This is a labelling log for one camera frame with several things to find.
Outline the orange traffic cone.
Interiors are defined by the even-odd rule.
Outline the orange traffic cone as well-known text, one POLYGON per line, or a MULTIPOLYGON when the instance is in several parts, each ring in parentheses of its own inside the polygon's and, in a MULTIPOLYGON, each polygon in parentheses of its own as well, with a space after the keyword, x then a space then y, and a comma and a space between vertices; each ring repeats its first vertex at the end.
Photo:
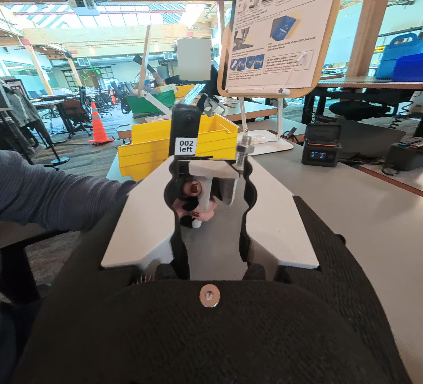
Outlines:
POLYGON ((114 138, 109 138, 101 117, 99 115, 97 106, 95 104, 94 101, 91 102, 91 119, 92 119, 92 140, 89 140, 89 143, 93 144, 93 145, 98 145, 98 144, 106 144, 106 143, 111 143, 114 141, 114 138))

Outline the black charger box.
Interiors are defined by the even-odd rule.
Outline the black charger box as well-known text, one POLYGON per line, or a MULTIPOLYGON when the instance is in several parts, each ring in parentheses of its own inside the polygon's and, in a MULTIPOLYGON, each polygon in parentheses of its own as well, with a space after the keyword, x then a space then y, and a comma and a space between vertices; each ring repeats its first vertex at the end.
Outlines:
POLYGON ((398 171, 411 171, 423 167, 423 142, 395 143, 389 148, 385 166, 398 171))

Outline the ceiling projector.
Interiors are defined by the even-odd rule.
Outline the ceiling projector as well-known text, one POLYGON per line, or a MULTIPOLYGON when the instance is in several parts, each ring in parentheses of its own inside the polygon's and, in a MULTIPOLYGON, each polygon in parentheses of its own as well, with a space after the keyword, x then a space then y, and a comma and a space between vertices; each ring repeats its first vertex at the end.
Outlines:
POLYGON ((72 11, 80 17, 97 17, 100 15, 94 0, 68 0, 72 11))

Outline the blue plastic bin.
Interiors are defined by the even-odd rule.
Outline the blue plastic bin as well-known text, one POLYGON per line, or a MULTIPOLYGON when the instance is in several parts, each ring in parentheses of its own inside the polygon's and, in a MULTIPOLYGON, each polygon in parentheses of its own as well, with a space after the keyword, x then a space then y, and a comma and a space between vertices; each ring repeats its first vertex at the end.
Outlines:
POLYGON ((392 81, 395 82, 422 82, 423 81, 423 54, 407 55, 396 60, 392 81))

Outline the person's left forearm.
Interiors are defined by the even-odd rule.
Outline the person's left forearm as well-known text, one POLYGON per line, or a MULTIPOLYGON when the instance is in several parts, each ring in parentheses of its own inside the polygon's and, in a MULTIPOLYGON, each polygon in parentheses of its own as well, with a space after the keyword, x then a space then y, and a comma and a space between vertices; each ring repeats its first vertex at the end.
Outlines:
POLYGON ((0 152, 0 220, 49 230, 85 231, 138 182, 78 176, 30 165, 17 152, 0 152))

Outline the brown office chair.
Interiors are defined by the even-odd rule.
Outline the brown office chair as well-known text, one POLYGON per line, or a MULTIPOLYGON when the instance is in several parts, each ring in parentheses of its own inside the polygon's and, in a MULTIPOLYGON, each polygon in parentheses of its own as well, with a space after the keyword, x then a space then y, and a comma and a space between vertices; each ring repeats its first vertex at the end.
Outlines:
POLYGON ((82 105, 80 99, 66 98, 61 101, 60 106, 71 128, 68 139, 71 139, 77 132, 85 132, 89 137, 92 136, 93 127, 91 124, 91 117, 89 112, 82 105))

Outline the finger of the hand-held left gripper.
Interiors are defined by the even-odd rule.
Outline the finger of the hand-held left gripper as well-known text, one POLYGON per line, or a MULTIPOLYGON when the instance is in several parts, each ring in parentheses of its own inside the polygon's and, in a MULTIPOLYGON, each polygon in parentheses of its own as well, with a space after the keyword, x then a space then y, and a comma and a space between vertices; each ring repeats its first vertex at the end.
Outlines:
POLYGON ((232 205, 235 198, 237 178, 213 178, 213 196, 224 205, 232 205))
POLYGON ((240 177, 238 170, 232 167, 228 161, 219 159, 190 160, 188 170, 191 176, 231 180, 235 180, 240 177))

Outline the green plastic bin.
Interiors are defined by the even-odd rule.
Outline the green plastic bin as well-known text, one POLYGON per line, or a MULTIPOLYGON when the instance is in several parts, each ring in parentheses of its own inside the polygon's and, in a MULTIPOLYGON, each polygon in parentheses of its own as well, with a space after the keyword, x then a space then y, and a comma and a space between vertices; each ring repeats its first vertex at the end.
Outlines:
POLYGON ((176 101, 175 93, 173 90, 151 95, 154 99, 159 101, 164 107, 165 111, 162 111, 160 107, 157 107, 150 100, 145 97, 138 98, 135 95, 126 96, 126 101, 133 113, 133 116, 152 116, 152 115, 168 115, 171 108, 174 106, 176 101))

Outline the blue tote bag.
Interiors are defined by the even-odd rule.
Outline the blue tote bag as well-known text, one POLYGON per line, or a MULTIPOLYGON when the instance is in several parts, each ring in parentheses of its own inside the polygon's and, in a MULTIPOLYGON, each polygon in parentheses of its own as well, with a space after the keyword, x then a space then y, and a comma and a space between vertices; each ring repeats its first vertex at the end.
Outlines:
POLYGON ((385 46, 375 73, 375 78, 378 80, 392 79, 397 59, 420 54, 422 50, 423 40, 418 38, 414 32, 397 35, 385 46))

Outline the light wooden post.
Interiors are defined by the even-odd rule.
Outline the light wooden post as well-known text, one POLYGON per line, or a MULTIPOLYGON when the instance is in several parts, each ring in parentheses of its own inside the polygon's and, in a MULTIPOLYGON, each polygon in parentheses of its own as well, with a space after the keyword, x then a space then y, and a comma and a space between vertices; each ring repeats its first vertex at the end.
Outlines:
POLYGON ((389 0, 363 0, 346 78, 367 76, 389 0))

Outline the black label printer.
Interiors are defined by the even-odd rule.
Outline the black label printer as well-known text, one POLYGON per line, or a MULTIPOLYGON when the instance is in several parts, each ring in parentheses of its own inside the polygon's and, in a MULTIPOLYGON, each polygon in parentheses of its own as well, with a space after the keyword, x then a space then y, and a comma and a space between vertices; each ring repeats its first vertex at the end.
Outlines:
POLYGON ((335 167, 342 151, 339 123, 310 123, 306 126, 301 163, 335 167))

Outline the yellow plastic bin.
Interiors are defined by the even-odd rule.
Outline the yellow plastic bin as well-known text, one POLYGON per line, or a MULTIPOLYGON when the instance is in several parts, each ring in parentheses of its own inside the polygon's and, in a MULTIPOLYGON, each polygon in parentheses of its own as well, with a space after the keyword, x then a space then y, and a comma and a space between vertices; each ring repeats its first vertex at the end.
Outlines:
MULTIPOLYGON (((234 159, 238 126, 225 117, 202 115, 196 157, 234 159)), ((123 177, 145 179, 168 159, 171 121, 137 124, 132 127, 132 142, 118 147, 119 170, 123 177)))

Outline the person's left hand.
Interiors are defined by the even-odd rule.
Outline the person's left hand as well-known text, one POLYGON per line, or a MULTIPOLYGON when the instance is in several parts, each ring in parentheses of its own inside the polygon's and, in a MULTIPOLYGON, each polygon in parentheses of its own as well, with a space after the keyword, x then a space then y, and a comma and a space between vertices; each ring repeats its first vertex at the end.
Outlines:
POLYGON ((206 210, 201 209, 198 202, 198 196, 202 192, 202 187, 197 180, 187 180, 182 187, 183 199, 176 199, 173 203, 173 209, 176 211, 179 219, 189 217, 200 222, 207 222, 214 216, 217 207, 216 198, 211 195, 209 205, 206 210))

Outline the thin wooden board stand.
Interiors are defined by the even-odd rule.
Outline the thin wooden board stand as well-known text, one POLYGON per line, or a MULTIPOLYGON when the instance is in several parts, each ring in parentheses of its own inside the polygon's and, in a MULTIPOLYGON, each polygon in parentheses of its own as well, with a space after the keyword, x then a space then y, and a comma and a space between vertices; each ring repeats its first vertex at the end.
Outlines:
POLYGON ((157 109, 159 109, 164 115, 171 117, 171 110, 167 108, 162 102, 157 100, 153 95, 151 95, 148 91, 144 90, 145 86, 145 73, 148 65, 149 59, 149 45, 150 45, 150 37, 151 37, 151 25, 147 25, 146 27, 146 34, 145 34, 145 42, 144 42, 144 50, 142 56, 142 63, 140 69, 140 80, 137 89, 137 97, 138 98, 145 98, 149 103, 154 105, 157 109))

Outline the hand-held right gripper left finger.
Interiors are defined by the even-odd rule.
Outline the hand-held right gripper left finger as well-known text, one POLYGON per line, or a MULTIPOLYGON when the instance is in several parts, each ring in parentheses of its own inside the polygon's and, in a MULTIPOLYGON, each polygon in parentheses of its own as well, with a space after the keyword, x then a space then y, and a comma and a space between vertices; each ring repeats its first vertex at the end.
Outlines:
POLYGON ((179 218, 166 195, 175 161, 169 157, 129 192, 101 261, 104 269, 132 265, 150 276, 159 264, 172 264, 179 278, 190 278, 179 218))

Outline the steel hex bolt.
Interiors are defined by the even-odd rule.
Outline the steel hex bolt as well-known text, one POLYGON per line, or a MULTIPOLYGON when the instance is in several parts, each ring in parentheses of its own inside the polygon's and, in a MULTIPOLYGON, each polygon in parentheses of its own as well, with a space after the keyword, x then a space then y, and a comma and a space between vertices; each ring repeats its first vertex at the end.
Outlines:
MULTIPOLYGON (((248 134, 244 134, 239 142, 241 142, 242 144, 245 144, 245 145, 253 145, 252 137, 248 134)), ((241 157, 238 157, 238 158, 235 157, 235 166, 234 167, 238 171, 240 171, 241 174, 243 174, 244 167, 245 167, 245 161, 246 161, 247 158, 248 158, 248 155, 247 156, 241 156, 241 157)))

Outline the grey hanging jacket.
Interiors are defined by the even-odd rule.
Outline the grey hanging jacket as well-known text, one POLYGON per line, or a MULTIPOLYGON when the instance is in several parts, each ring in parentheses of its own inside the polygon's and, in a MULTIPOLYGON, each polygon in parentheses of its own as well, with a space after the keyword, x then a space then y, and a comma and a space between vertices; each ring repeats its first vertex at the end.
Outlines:
POLYGON ((51 148, 54 144, 50 134, 22 86, 10 86, 10 83, 4 81, 3 78, 1 78, 0 82, 12 108, 9 112, 9 117, 19 130, 18 135, 24 139, 23 147, 28 149, 31 154, 36 152, 36 148, 40 143, 33 134, 33 131, 35 131, 41 137, 45 146, 51 148))

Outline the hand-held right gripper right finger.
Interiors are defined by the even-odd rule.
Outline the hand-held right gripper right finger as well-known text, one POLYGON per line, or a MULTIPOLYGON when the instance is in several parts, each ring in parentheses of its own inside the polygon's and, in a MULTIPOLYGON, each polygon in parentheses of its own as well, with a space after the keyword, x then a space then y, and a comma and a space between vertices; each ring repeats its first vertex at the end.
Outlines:
POLYGON ((253 157, 244 164, 244 200, 239 253, 265 270, 280 266, 316 269, 319 261, 294 195, 253 157))

